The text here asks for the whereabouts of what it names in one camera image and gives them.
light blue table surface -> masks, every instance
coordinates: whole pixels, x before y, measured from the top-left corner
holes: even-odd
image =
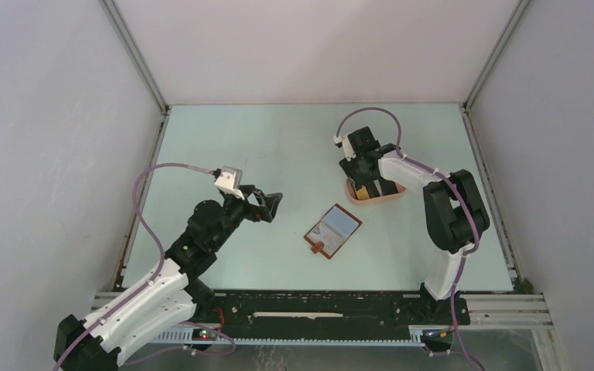
[[[435,168],[479,172],[456,104],[381,104],[401,120],[404,152]],[[422,199],[407,193],[392,203],[354,206],[345,196],[333,144],[337,125],[358,104],[174,106],[157,163],[186,162],[243,170],[242,184],[283,192],[273,223],[243,222],[202,275],[212,288],[281,290],[418,290],[436,249],[425,225]],[[363,112],[343,133],[369,125],[381,144],[394,143],[393,121]],[[165,248],[185,230],[194,206],[221,201],[213,179],[181,168],[154,175],[143,215]],[[313,254],[303,236],[335,203],[363,225],[332,260]],[[141,227],[135,235],[124,286],[157,263],[158,251]],[[512,290],[495,228],[468,259],[460,287]]]

